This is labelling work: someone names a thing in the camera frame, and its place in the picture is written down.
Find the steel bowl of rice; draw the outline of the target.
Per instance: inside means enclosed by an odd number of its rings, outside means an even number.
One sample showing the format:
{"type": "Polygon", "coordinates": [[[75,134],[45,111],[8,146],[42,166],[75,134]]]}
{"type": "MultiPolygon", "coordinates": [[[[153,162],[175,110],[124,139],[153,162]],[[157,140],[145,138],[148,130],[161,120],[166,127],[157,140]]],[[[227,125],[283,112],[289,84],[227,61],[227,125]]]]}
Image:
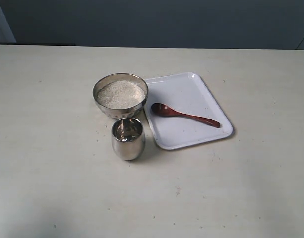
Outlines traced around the steel bowl of rice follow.
{"type": "Polygon", "coordinates": [[[133,117],[144,108],[148,85],[139,76],[115,73],[100,79],[92,95],[97,107],[112,119],[133,117]]]}

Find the white plastic tray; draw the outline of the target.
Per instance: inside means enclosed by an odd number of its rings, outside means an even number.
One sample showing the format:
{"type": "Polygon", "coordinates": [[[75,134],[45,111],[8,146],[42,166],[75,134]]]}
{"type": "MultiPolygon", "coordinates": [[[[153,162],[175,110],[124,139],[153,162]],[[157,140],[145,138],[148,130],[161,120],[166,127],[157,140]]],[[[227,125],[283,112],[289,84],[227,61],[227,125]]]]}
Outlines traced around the white plastic tray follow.
{"type": "Polygon", "coordinates": [[[156,144],[165,150],[180,149],[229,137],[233,127],[199,75],[185,72],[146,80],[149,93],[144,111],[156,144]],[[163,103],[189,115],[218,121],[220,128],[180,117],[160,117],[151,106],[163,103]]]}

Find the white powder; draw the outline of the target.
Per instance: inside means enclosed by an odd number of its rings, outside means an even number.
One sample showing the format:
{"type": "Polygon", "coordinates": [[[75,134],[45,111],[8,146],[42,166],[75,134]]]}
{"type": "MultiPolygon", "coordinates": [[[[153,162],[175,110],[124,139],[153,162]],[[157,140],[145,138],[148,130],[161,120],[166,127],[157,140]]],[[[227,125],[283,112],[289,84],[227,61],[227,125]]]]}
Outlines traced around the white powder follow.
{"type": "Polygon", "coordinates": [[[122,80],[109,83],[99,90],[97,101],[106,108],[128,109],[140,104],[145,96],[140,86],[122,80]]]}

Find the steel cup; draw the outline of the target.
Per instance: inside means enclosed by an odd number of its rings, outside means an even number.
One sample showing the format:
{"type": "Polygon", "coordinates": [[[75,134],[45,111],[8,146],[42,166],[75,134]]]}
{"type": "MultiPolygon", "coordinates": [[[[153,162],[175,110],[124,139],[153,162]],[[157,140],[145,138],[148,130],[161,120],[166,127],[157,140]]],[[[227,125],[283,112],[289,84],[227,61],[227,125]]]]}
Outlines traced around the steel cup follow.
{"type": "Polygon", "coordinates": [[[121,118],[112,126],[112,148],[125,161],[135,160],[145,148],[145,132],[136,118],[121,118]]]}

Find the dark red wooden spoon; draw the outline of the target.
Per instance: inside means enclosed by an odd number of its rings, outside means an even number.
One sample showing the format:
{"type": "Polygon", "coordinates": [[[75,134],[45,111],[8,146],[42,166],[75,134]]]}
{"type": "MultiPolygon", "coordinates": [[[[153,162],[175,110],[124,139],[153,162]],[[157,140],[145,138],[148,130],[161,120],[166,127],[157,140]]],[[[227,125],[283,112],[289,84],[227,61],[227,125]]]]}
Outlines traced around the dark red wooden spoon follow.
{"type": "Polygon", "coordinates": [[[182,117],[187,119],[192,119],[201,123],[204,123],[206,125],[220,128],[221,124],[213,119],[200,117],[200,116],[194,116],[189,114],[184,114],[178,111],[175,111],[174,109],[170,108],[169,106],[162,104],[162,103],[153,103],[151,106],[151,110],[154,114],[160,116],[160,117],[182,117]]]}

